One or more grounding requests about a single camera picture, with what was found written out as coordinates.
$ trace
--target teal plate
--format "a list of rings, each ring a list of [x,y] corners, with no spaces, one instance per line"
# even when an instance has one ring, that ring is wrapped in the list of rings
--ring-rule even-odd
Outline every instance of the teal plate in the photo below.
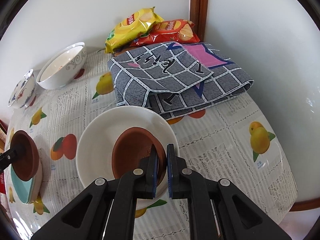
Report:
[[[16,190],[16,193],[18,195],[18,198],[21,200],[22,203],[28,204],[29,196],[31,196],[33,178],[31,178],[28,181],[23,181],[19,179],[11,166],[11,179],[14,189]]]

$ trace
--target table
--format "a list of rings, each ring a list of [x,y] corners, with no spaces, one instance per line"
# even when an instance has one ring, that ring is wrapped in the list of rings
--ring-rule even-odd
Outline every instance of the table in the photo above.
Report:
[[[108,72],[110,58],[111,54],[103,50],[88,55],[81,77],[60,89],[38,89],[32,106],[14,111],[9,135],[12,130],[25,130],[35,141],[43,166],[39,197],[29,205],[21,203],[11,181],[10,168],[5,170],[10,212],[24,239],[29,239],[84,189],[75,157],[57,158],[52,149],[61,137],[70,134],[78,141],[95,117],[116,107],[114,91],[96,95],[96,85],[100,76]],[[32,116],[39,114],[40,109],[44,115],[39,123],[33,124]],[[180,156],[186,159],[188,167],[208,179],[230,179],[280,223],[297,198],[296,184],[277,137],[270,142],[268,151],[253,161],[249,133],[253,121],[259,121],[274,133],[258,106],[244,93],[169,123],[178,139]],[[171,200],[166,193],[158,204],[135,220],[133,238],[171,239],[175,235],[176,239],[188,239],[187,201]]]

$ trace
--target snack bag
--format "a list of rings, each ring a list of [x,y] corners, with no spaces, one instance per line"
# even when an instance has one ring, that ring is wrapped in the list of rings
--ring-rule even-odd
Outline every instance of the snack bag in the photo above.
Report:
[[[153,10],[154,7],[141,9],[120,22],[106,40],[106,52],[113,53],[115,49],[149,31],[154,23],[162,22],[163,19]]]
[[[176,41],[179,43],[199,42],[200,39],[191,30],[192,26],[194,24],[191,21],[182,19],[161,22],[153,25],[150,32],[136,38],[130,46],[138,47],[165,41]]]

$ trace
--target yellow lemon print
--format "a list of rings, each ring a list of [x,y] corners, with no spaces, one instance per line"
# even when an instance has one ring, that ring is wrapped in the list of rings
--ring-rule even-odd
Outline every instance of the yellow lemon print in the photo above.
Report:
[[[47,207],[42,203],[42,199],[40,196],[40,193],[37,197],[37,199],[33,203],[33,212],[38,213],[39,215],[42,215],[44,212],[49,213],[50,211],[47,209]]]
[[[12,188],[11,188],[11,187],[9,187],[9,202],[10,202],[10,203],[15,202],[14,197],[13,197]]]
[[[259,154],[264,154],[270,146],[270,141],[276,137],[268,132],[260,122],[252,122],[249,125],[250,145],[253,150],[253,161],[255,162]]]
[[[11,142],[13,135],[14,135],[14,128],[11,129],[9,143]]]
[[[47,117],[47,115],[42,112],[42,107],[41,107],[38,111],[36,111],[36,113],[31,118],[31,123],[29,127],[31,127],[32,125],[37,125],[40,122],[40,120],[45,117]]]
[[[256,128],[254,133],[251,135],[250,144],[252,150],[257,154],[265,153],[270,146],[270,139],[267,130],[263,127]]]
[[[134,218],[141,217],[145,212],[147,211],[147,208],[138,209],[136,210],[136,213],[134,215]]]
[[[107,72],[100,77],[99,82],[97,83],[97,86],[96,86],[97,92],[94,94],[92,99],[95,99],[99,95],[106,95],[112,92],[113,89],[114,88],[113,88],[111,72]]]
[[[134,214],[134,218],[141,217],[147,211],[148,208],[162,206],[162,205],[164,205],[166,203],[167,202],[165,200],[159,199],[158,201],[156,201],[155,203],[153,203],[152,205],[150,205],[150,206],[148,206],[146,208],[142,208],[142,209],[136,210],[136,212]]]
[[[258,127],[263,127],[263,125],[257,121],[254,121],[252,122],[250,125],[249,125],[249,132],[250,134],[252,135],[253,134],[253,131],[254,129],[258,128]]]

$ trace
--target white plate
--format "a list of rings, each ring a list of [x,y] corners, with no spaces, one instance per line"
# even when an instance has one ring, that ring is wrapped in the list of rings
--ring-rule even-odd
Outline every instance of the white plate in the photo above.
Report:
[[[113,180],[111,158],[113,146],[119,136],[131,127],[141,127],[153,134],[166,150],[169,143],[174,144],[179,156],[177,138],[170,125],[158,114],[140,106],[120,106],[97,116],[84,130],[77,147],[76,165],[79,178],[84,187],[96,178]],[[139,199],[137,208],[145,208],[156,202],[168,187],[167,174],[157,187],[153,200]]]

